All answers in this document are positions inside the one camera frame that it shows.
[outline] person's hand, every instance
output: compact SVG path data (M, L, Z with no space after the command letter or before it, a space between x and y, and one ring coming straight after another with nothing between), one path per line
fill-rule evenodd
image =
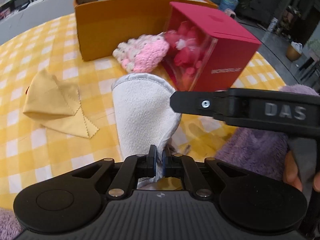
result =
M283 181L302 191L302 183L298 177L298 167L291 151L287 153L284 160ZM313 179L313 188L320 192L320 172Z

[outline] red gift box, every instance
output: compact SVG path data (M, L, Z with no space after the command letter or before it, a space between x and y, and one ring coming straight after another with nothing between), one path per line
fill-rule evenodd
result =
M228 89L261 42L222 11L171 2L163 66L180 91Z

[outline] white letter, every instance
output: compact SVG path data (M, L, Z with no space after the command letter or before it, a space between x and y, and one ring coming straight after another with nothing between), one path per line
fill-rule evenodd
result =
M277 105L273 103L266 103L264 113L265 115L275 116L277 114Z
M302 106L296 106L295 111L297 114L299 114L299 116L294 116L295 118L297 118L298 120L304 120L306 118L306 115L302 112L302 110L305 110L304 107Z
M283 105L279 116L292 118L290 106Z

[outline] yellow microfiber cloth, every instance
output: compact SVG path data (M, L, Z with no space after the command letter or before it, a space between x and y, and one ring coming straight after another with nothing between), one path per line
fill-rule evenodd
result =
M91 138L99 130L82 112L78 86L45 69L31 81L23 113L44 127L75 136Z

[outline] blue plastic water bottle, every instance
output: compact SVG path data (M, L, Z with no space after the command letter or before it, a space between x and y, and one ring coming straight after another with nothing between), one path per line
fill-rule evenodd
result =
M238 0L221 0L219 10L224 12L225 9L231 9L234 11L238 3Z

